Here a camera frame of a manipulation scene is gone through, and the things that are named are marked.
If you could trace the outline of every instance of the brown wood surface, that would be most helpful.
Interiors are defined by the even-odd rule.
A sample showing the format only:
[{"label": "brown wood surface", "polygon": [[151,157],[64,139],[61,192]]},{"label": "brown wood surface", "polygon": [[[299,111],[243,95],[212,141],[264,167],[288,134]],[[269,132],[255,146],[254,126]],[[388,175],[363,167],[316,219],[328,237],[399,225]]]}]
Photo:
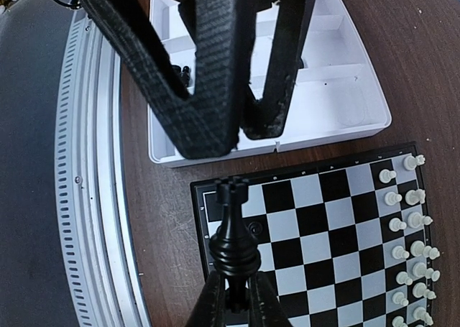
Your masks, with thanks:
[{"label": "brown wood surface", "polygon": [[[141,0],[148,10],[148,0]],[[442,251],[437,326],[460,321],[460,1],[344,0],[385,92],[393,123],[375,137],[294,152],[168,169],[147,153],[147,106],[126,69],[122,127],[126,191],[154,326],[183,326],[203,286],[190,183],[417,141],[434,244]]]}]

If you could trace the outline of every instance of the white box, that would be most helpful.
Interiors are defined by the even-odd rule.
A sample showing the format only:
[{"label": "white box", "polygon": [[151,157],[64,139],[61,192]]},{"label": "white box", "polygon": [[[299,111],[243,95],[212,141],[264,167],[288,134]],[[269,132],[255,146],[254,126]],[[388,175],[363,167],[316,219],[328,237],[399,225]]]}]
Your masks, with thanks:
[{"label": "white box", "polygon": [[[277,6],[257,15],[256,43],[252,55],[251,89],[262,96]],[[195,80],[195,45],[173,0],[151,0],[150,21],[173,65],[191,68]],[[150,159],[168,167],[194,165],[237,157],[283,152],[320,144],[369,137],[391,123],[390,110],[366,48],[342,0],[316,0],[293,99],[281,137],[250,140],[240,130],[238,148],[229,155],[186,160],[176,150],[148,108]]]}]

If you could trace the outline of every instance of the white pawn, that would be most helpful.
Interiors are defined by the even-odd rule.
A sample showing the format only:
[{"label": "white pawn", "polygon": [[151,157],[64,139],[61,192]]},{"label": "white pawn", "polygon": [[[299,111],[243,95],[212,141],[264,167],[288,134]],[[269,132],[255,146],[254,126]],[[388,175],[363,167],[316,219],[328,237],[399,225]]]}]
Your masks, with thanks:
[{"label": "white pawn", "polygon": [[396,246],[391,251],[391,255],[396,260],[399,260],[399,259],[407,259],[410,256],[410,253],[407,250],[405,250],[403,246]]},{"label": "white pawn", "polygon": [[434,300],[436,298],[434,291],[429,290],[424,282],[419,282],[416,286],[414,286],[412,294],[416,298],[424,297],[428,298],[429,300]]},{"label": "white pawn", "polygon": [[403,307],[407,307],[409,305],[409,300],[405,297],[404,293],[401,291],[396,292],[392,297],[391,300],[394,304],[402,305]]},{"label": "white pawn", "polygon": [[414,206],[416,203],[425,203],[426,193],[423,189],[409,190],[405,194],[405,202]]},{"label": "white pawn", "polygon": [[407,272],[399,272],[396,276],[396,282],[399,284],[399,285],[412,285],[414,282],[413,280],[409,277],[408,273]]},{"label": "white pawn", "polygon": [[417,166],[424,164],[425,156],[423,155],[418,155],[417,157],[409,155],[404,159],[404,167],[406,170],[415,170]]},{"label": "white pawn", "polygon": [[412,212],[408,218],[408,224],[412,229],[416,229],[422,225],[430,225],[433,219],[430,216],[422,216],[418,212]]},{"label": "white pawn", "polygon": [[395,192],[388,192],[387,194],[385,194],[385,203],[388,206],[393,206],[399,203],[402,199],[403,199],[403,196]]},{"label": "white pawn", "polygon": [[408,325],[404,322],[404,318],[402,316],[396,316],[393,318],[391,322],[391,326],[393,327],[408,327]]},{"label": "white pawn", "polygon": [[393,232],[398,232],[399,230],[406,230],[406,228],[408,227],[408,225],[404,221],[401,221],[399,218],[393,218],[388,226],[390,227],[390,230]]},{"label": "white pawn", "polygon": [[394,170],[384,169],[379,174],[379,180],[381,183],[390,183],[393,178],[396,178],[396,172]]},{"label": "white pawn", "polygon": [[416,320],[422,320],[425,322],[427,325],[432,326],[434,324],[433,318],[428,314],[426,309],[424,307],[418,307],[414,310],[414,319]]},{"label": "white pawn", "polygon": [[415,241],[412,243],[412,246],[410,246],[410,253],[414,257],[423,255],[424,257],[429,257],[431,260],[437,259],[441,256],[438,248],[426,246],[422,241]]},{"label": "white pawn", "polygon": [[434,282],[437,282],[441,277],[439,271],[435,271],[432,268],[426,268],[426,264],[423,262],[417,262],[412,268],[412,274],[416,278],[425,277],[426,279],[431,279]]}]

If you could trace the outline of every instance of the gray floor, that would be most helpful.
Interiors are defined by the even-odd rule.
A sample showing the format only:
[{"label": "gray floor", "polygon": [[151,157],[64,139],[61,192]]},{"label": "gray floor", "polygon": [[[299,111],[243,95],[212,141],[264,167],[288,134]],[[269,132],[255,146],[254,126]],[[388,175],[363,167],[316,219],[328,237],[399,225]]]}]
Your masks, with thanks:
[{"label": "gray floor", "polygon": [[21,0],[0,16],[0,326],[78,326],[60,249],[54,133],[72,11]]}]

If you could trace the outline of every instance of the black cable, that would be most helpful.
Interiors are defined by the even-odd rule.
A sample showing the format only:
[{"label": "black cable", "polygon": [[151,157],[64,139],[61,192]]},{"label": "black cable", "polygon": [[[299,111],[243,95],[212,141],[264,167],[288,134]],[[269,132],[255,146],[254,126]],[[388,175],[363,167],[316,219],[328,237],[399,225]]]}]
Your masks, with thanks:
[{"label": "black cable", "polygon": [[67,4],[61,0],[53,0],[56,4],[67,7],[68,9],[80,9],[81,4],[78,0],[72,0],[70,4]]}]

